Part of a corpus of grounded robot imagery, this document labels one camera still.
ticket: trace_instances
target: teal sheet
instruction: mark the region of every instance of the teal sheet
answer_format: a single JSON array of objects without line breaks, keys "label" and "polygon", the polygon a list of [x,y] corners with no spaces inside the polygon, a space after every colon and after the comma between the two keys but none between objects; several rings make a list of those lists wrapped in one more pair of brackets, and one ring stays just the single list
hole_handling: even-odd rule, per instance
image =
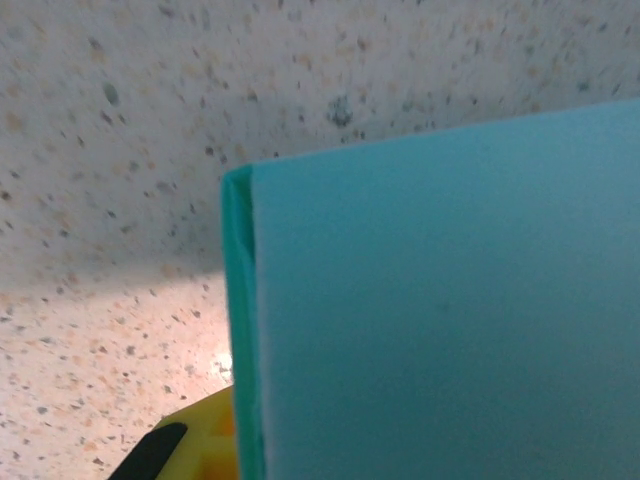
[{"label": "teal sheet", "polygon": [[640,102],[223,180],[245,479],[640,478]]}]

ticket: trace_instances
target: countertop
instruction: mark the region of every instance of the countertop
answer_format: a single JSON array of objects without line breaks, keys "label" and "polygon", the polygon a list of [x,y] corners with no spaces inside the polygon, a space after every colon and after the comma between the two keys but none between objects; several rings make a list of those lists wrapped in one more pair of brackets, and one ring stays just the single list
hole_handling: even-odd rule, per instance
[{"label": "countertop", "polygon": [[0,478],[231,382],[229,169],[639,95],[634,0],[0,0]]}]

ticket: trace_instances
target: granite countertop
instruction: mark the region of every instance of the granite countertop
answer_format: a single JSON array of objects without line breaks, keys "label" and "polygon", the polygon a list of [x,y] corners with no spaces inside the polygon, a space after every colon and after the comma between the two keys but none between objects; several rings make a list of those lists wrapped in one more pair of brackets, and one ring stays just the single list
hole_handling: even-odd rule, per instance
[{"label": "granite countertop", "polygon": [[634,0],[0,0],[0,478],[231,381],[227,170],[639,94]]}]

